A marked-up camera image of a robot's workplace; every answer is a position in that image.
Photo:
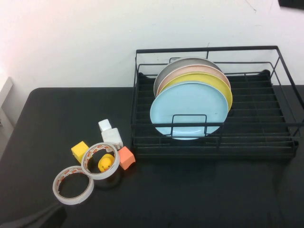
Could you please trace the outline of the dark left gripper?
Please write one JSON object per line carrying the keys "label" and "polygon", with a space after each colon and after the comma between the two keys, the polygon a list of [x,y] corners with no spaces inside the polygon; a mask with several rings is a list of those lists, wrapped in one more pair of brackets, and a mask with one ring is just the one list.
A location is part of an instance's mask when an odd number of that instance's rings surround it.
{"label": "dark left gripper", "polygon": [[32,215],[5,222],[1,228],[59,228],[67,218],[65,208],[60,204],[51,205]]}

